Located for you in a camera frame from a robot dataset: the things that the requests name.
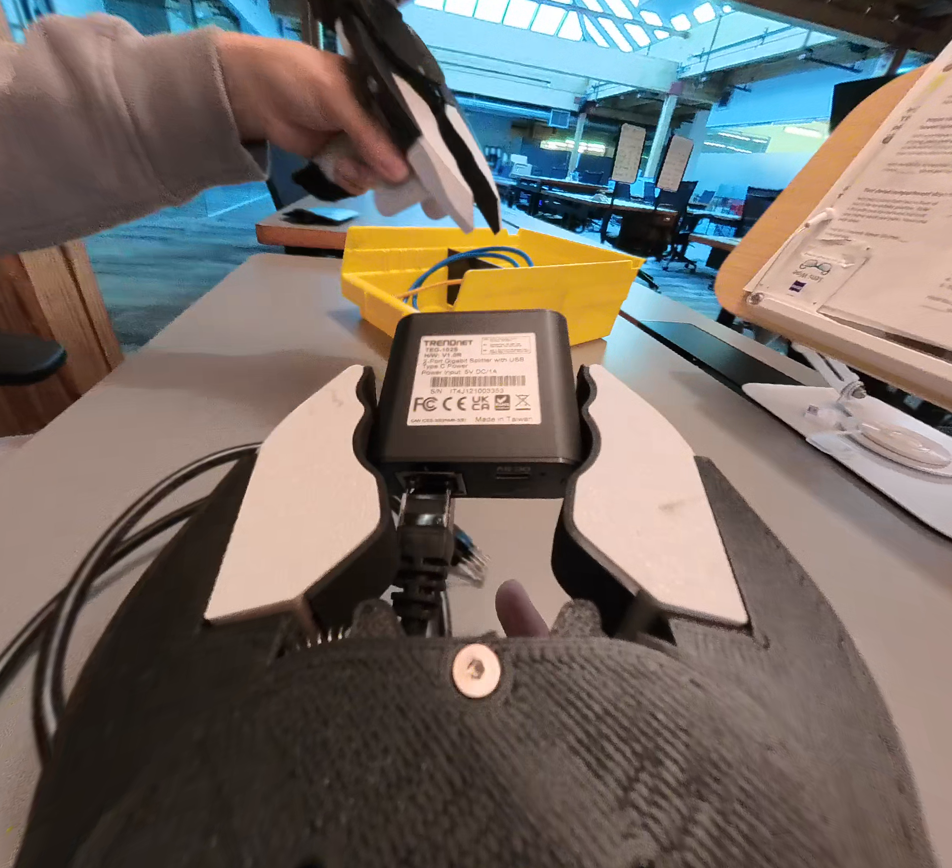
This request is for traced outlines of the yellow plastic bin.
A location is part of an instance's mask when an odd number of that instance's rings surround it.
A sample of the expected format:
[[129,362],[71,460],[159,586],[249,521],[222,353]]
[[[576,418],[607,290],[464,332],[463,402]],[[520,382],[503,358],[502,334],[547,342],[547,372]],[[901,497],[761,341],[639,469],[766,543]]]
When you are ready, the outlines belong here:
[[353,227],[341,291],[388,338],[418,312],[546,309],[578,345],[611,332],[644,261],[529,230]]

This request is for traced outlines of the row of office desks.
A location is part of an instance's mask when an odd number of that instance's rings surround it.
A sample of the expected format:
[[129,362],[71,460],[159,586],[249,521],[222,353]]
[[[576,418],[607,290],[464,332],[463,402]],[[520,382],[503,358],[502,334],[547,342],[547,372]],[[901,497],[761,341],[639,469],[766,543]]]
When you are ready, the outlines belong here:
[[[582,192],[580,184],[570,189],[567,182],[546,183],[541,178],[498,179],[497,187],[507,207],[523,208],[533,218],[558,221],[575,232],[594,224],[601,243],[632,256],[660,261],[671,244],[675,213],[658,206],[659,195],[649,203],[619,198],[615,192]],[[707,221],[709,228],[725,226],[739,232],[741,219],[730,212],[701,209],[690,201],[688,245],[729,253],[742,242],[739,236],[700,231],[698,224]]]

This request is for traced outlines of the person's left forearm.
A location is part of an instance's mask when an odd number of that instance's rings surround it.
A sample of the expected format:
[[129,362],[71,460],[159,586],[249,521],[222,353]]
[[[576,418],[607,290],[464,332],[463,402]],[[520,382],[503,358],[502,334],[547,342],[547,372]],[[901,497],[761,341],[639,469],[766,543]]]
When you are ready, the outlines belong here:
[[23,42],[3,41],[2,254],[263,182],[268,145],[242,140],[221,36],[145,36],[104,14],[46,15]]

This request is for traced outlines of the black network splitter box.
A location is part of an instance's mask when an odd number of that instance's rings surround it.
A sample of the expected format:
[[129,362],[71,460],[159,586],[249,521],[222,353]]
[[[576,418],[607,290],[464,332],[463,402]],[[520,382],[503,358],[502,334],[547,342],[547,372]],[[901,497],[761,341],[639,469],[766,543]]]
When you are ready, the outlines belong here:
[[568,326],[546,309],[415,313],[392,340],[368,456],[391,495],[560,500],[584,457]]

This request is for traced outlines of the grey desk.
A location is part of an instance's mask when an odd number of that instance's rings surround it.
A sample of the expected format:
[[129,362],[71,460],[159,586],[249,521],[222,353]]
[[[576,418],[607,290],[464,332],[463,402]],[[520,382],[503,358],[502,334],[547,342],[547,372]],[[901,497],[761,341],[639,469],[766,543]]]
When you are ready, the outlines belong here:
[[[950,866],[950,542],[635,322],[696,323],[773,368],[811,370],[632,287],[600,362],[710,458],[837,611],[905,746],[938,861]],[[352,363],[382,375],[389,338],[340,291],[340,263],[261,253],[2,460],[2,646],[124,509],[180,467],[262,440]]]

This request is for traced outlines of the printed paper sheets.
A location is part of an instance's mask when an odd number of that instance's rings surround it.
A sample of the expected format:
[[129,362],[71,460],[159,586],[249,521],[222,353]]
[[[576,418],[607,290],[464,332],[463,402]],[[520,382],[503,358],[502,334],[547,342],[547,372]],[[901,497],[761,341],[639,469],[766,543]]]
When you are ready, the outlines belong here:
[[[832,221],[834,230],[866,239],[870,259],[817,309],[779,303],[950,359],[951,47],[926,68],[828,194],[826,208],[798,230]],[[749,296],[776,301],[758,284],[779,252],[748,284]]]

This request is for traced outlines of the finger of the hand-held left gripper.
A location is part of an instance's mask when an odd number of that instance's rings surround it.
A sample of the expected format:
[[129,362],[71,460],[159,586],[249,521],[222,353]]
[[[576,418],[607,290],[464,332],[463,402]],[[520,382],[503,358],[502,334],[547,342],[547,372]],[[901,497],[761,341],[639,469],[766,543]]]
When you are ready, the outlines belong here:
[[478,209],[492,231],[502,229],[501,200],[491,169],[477,144],[469,123],[453,101],[439,102],[439,130],[458,171]]
[[420,205],[431,219],[450,217],[466,233],[474,229],[474,198],[455,155],[441,133],[441,122],[426,100],[410,84],[397,84],[420,128],[420,137],[411,144],[406,160],[411,177],[392,189],[392,214]]

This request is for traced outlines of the black monitor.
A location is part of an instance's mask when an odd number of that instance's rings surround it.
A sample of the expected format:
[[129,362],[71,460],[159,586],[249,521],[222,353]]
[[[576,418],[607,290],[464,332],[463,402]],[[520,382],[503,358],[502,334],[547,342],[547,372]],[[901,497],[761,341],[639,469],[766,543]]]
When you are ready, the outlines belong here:
[[829,132],[832,133],[862,101],[895,78],[896,75],[878,76],[836,84],[832,89]]

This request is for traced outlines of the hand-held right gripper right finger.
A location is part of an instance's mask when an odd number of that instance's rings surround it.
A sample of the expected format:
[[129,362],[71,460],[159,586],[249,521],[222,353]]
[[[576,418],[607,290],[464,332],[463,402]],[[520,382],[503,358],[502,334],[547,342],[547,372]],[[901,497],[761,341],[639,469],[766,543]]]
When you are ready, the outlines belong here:
[[694,450],[601,365],[583,366],[585,450],[553,538],[554,577],[608,637],[673,641],[686,621],[747,632],[750,618]]

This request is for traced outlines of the person's left hand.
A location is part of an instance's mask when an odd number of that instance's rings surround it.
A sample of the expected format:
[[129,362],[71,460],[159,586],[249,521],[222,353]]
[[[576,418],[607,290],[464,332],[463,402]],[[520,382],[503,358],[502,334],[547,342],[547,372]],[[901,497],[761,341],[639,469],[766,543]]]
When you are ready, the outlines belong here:
[[407,161],[363,107],[341,56],[235,32],[215,42],[244,142],[267,142],[311,161],[350,195],[409,179]]

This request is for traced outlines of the white building column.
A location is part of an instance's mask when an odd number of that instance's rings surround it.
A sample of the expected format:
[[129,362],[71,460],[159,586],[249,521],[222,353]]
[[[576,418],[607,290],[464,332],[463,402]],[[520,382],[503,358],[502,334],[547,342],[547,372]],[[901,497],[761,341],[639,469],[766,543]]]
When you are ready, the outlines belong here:
[[649,148],[649,158],[645,167],[646,179],[654,180],[658,176],[660,161],[665,151],[673,114],[678,101],[679,95],[675,93],[669,93],[662,103],[659,120],[655,128],[651,146]]

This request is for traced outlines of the wooden document stand board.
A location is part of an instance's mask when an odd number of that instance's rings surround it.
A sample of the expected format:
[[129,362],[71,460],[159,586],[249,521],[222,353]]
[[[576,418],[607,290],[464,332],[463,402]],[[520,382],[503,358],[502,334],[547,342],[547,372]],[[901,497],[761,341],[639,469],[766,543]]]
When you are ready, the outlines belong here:
[[814,314],[795,319],[792,313],[781,313],[768,302],[747,300],[747,285],[803,222],[826,208],[827,196],[841,175],[926,71],[922,66],[892,79],[848,114],[723,263],[715,293],[726,311],[744,320],[950,410],[949,362],[854,327],[825,322]]

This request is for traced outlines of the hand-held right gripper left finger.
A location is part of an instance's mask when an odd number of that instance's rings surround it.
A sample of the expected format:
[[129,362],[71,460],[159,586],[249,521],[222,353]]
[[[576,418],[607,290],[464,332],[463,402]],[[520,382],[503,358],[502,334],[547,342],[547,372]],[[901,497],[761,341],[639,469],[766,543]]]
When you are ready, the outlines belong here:
[[268,434],[204,618],[224,625],[291,616],[305,631],[350,619],[380,596],[397,553],[387,485],[366,457],[376,376],[353,364]]

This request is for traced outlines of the black flat pad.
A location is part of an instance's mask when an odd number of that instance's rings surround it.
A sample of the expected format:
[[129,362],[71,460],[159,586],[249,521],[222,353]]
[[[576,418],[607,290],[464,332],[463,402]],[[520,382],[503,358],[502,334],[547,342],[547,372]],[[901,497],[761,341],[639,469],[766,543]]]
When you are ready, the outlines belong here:
[[747,385],[804,385],[696,325],[659,320],[632,323],[705,374],[740,393]]

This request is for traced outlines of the white document stand base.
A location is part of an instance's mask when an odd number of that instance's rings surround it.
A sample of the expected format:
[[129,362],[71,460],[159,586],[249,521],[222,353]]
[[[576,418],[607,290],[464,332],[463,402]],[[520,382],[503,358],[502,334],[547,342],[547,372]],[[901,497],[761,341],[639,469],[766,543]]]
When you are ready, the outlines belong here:
[[950,437],[874,398],[843,362],[794,344],[825,386],[749,383],[744,395],[768,410],[920,523],[951,537]]

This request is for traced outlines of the person's right hand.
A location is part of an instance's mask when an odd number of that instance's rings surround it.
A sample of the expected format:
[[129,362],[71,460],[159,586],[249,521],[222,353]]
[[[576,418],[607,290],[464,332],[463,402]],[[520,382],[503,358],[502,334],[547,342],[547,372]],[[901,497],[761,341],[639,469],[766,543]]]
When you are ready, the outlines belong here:
[[495,594],[495,613],[506,637],[548,638],[550,630],[521,583],[508,579]]

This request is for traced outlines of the black office chair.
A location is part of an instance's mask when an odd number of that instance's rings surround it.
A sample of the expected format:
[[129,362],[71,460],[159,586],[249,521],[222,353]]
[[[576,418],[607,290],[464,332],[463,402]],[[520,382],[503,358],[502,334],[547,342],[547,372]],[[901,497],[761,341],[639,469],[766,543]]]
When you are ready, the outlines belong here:
[[675,213],[671,244],[666,253],[660,258],[661,269],[669,271],[675,264],[681,264],[687,272],[697,270],[697,262],[687,257],[688,232],[688,204],[693,197],[697,181],[681,181],[677,190],[661,190],[658,197],[658,206]]

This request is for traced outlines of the wooden edged table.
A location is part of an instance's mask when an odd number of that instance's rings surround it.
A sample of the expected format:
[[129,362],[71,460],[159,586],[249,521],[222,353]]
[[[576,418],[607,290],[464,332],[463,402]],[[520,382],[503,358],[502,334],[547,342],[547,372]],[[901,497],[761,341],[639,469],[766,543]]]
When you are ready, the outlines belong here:
[[[289,224],[282,220],[282,214],[292,208],[346,208],[359,212],[359,216],[349,225],[339,227],[306,227]],[[326,203],[312,196],[280,208],[255,224],[256,238],[259,244],[281,248],[303,248],[309,250],[344,250],[347,235],[351,227],[383,226],[387,218],[375,208],[373,198],[362,195],[346,198],[338,203]]]

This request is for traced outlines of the wooden post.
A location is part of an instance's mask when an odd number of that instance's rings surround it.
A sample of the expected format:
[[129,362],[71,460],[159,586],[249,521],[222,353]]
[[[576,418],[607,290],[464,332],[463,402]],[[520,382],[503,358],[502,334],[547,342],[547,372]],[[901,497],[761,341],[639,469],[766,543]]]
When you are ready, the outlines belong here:
[[40,431],[124,360],[89,260],[79,240],[1,258],[3,333],[57,342],[65,364],[33,386],[1,392],[1,435]]

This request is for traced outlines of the white standing board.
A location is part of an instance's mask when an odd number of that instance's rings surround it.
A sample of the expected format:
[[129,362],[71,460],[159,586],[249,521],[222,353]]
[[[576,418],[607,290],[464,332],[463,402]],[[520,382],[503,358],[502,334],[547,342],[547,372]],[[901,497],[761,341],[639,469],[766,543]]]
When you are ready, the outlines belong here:
[[646,139],[647,130],[643,126],[622,124],[610,175],[614,184],[633,184],[637,181]]
[[655,186],[660,191],[677,192],[693,153],[694,143],[685,136],[673,134],[667,143]]

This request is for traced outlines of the clear plastic wipe packet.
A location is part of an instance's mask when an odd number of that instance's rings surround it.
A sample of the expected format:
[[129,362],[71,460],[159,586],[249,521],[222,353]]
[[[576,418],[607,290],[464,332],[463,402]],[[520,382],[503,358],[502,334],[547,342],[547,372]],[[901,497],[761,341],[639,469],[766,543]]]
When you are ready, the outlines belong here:
[[866,239],[815,222],[791,239],[774,259],[758,289],[766,298],[804,309],[825,305],[870,259]]

